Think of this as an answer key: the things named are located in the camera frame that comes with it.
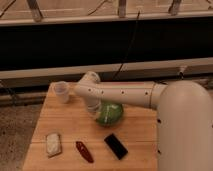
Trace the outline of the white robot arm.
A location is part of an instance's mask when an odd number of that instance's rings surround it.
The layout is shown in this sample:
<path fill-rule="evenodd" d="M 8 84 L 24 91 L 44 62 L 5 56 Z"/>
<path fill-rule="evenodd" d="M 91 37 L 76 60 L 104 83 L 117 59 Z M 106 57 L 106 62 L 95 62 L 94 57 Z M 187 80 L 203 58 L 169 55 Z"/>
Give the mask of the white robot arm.
<path fill-rule="evenodd" d="M 87 72 L 75 85 L 90 111 L 102 100 L 157 112 L 157 171 L 213 171 L 213 98 L 194 81 L 103 83 Z"/>

